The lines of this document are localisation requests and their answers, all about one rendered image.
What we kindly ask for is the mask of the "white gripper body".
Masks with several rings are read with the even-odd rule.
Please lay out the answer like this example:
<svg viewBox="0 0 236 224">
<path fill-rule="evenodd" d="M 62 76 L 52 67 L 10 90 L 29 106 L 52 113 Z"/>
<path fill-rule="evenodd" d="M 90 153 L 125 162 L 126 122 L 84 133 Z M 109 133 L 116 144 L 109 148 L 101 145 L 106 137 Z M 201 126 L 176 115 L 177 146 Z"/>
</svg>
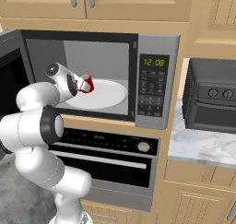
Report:
<svg viewBox="0 0 236 224">
<path fill-rule="evenodd" d="M 85 80 L 83 77 L 78 77 L 78 81 L 77 81 L 77 90 L 78 91 L 84 90 L 83 89 L 84 82 L 85 82 Z"/>
</svg>

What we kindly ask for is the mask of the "grey microwave oven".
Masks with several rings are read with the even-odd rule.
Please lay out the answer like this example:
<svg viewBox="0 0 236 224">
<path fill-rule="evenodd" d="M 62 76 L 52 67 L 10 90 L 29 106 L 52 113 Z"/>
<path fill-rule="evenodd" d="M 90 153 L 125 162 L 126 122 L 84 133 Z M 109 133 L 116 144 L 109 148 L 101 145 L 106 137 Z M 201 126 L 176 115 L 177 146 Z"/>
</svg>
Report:
<svg viewBox="0 0 236 224">
<path fill-rule="evenodd" d="M 56 30 L 23 30 L 29 59 L 38 82 L 45 68 L 60 63 L 81 76 L 125 80 L 126 99 L 109 108 L 84 110 L 63 102 L 63 114 L 133 122 L 136 127 L 167 128 L 178 35 Z"/>
</svg>

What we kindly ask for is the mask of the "white microwave turntable plate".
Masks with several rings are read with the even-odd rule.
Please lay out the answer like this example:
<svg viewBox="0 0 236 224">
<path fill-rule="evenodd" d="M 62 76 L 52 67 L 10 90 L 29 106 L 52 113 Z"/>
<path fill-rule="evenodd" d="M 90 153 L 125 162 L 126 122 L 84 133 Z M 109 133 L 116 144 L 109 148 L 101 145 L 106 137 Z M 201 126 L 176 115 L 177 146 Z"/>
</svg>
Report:
<svg viewBox="0 0 236 224">
<path fill-rule="evenodd" d="M 98 79 L 93 80 L 94 90 L 90 93 L 78 92 L 67 100 L 70 106 L 84 109 L 106 109 L 123 102 L 128 95 L 128 85 L 125 80 Z"/>
</svg>

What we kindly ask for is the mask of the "black toaster oven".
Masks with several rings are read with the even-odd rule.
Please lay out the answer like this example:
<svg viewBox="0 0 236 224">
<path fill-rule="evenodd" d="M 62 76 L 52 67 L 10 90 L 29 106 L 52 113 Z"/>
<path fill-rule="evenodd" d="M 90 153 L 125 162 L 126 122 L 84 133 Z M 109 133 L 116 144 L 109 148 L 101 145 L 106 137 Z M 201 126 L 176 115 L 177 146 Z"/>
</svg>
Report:
<svg viewBox="0 0 236 224">
<path fill-rule="evenodd" d="M 217 97 L 208 96 L 211 88 Z M 231 99 L 223 97 L 225 89 L 233 91 Z M 236 60 L 191 58 L 182 109 L 188 129 L 236 134 Z"/>
</svg>

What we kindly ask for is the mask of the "silver oven knob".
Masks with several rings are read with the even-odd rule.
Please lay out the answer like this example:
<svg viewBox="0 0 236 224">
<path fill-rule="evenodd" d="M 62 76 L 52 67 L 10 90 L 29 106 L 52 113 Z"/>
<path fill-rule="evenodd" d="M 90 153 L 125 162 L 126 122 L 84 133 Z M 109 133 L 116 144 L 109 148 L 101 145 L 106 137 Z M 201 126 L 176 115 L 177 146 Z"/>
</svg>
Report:
<svg viewBox="0 0 236 224">
<path fill-rule="evenodd" d="M 147 142 L 140 142 L 138 145 L 137 145 L 137 148 L 139 151 L 141 152 L 148 152 L 150 150 L 150 144 L 147 143 Z"/>
</svg>

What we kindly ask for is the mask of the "built-in black oven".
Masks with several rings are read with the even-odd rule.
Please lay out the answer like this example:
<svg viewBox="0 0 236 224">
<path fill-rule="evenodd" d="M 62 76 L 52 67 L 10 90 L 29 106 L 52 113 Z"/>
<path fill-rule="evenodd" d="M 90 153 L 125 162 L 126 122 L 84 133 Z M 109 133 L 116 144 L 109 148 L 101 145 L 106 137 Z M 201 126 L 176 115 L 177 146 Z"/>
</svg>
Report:
<svg viewBox="0 0 236 224">
<path fill-rule="evenodd" d="M 148 152 L 139 151 L 137 145 L 140 142 L 149 143 L 150 150 Z M 66 128 L 60 141 L 51 144 L 50 146 L 75 147 L 117 153 L 133 153 L 138 154 L 139 156 L 156 156 L 158 161 L 159 141 L 157 138 L 143 136 L 120 135 Z"/>
</svg>

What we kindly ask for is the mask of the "light wood tall cupboard door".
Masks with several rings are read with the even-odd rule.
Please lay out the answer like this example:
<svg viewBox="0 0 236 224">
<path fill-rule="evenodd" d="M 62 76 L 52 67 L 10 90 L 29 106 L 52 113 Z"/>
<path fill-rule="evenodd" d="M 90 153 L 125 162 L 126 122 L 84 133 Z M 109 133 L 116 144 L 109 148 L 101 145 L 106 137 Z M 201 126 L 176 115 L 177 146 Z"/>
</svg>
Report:
<svg viewBox="0 0 236 224">
<path fill-rule="evenodd" d="M 192 0 L 185 55 L 236 60 L 236 0 Z"/>
</svg>

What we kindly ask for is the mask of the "black oven door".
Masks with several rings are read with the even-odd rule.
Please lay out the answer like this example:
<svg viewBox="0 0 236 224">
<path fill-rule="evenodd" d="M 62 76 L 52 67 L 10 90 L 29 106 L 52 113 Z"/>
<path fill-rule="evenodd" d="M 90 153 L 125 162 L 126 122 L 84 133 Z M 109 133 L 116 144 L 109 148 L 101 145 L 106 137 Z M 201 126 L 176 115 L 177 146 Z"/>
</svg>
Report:
<svg viewBox="0 0 236 224">
<path fill-rule="evenodd" d="M 65 165 L 81 169 L 91 175 L 92 187 L 85 196 L 86 200 L 147 212 L 151 210 L 157 168 L 156 156 L 59 146 L 50 146 L 50 150 L 146 164 L 147 168 L 143 170 L 57 156 Z"/>
</svg>

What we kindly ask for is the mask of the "grey microwave door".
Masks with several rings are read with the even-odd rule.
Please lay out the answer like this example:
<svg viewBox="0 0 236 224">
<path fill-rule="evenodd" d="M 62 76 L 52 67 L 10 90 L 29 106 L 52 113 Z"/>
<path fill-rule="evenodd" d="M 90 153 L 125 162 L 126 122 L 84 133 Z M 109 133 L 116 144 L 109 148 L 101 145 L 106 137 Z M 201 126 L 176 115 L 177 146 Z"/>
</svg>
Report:
<svg viewBox="0 0 236 224">
<path fill-rule="evenodd" d="M 18 92 L 35 82 L 30 57 L 22 31 L 9 29 L 0 33 L 0 120 L 19 112 Z"/>
</svg>

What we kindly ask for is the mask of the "light wood drawer front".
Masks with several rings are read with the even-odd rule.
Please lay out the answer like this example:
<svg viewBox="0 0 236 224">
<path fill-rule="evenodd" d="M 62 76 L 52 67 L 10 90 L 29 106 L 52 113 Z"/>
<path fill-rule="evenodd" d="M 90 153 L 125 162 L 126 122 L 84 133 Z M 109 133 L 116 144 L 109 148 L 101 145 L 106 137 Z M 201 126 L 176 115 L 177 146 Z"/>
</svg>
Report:
<svg viewBox="0 0 236 224">
<path fill-rule="evenodd" d="M 91 202 L 88 200 L 82 200 L 81 204 L 89 215 L 92 211 L 93 213 L 104 216 L 117 217 L 116 221 L 114 221 L 90 215 L 94 224 L 157 224 L 158 220 L 156 212 L 140 211 L 121 206 Z"/>
<path fill-rule="evenodd" d="M 165 180 L 178 183 L 198 183 L 236 191 L 236 168 L 169 159 L 166 165 Z"/>
</svg>

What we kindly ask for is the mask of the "red cup of tea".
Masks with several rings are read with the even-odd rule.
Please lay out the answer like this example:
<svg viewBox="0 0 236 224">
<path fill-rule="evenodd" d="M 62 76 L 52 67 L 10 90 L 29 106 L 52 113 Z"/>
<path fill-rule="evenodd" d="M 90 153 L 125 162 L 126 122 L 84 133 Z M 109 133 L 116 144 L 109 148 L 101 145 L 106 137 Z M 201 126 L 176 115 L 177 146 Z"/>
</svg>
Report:
<svg viewBox="0 0 236 224">
<path fill-rule="evenodd" d="M 82 93 L 90 93 L 94 90 L 92 78 L 90 75 L 83 75 L 83 83 L 81 87 L 78 89 Z"/>
</svg>

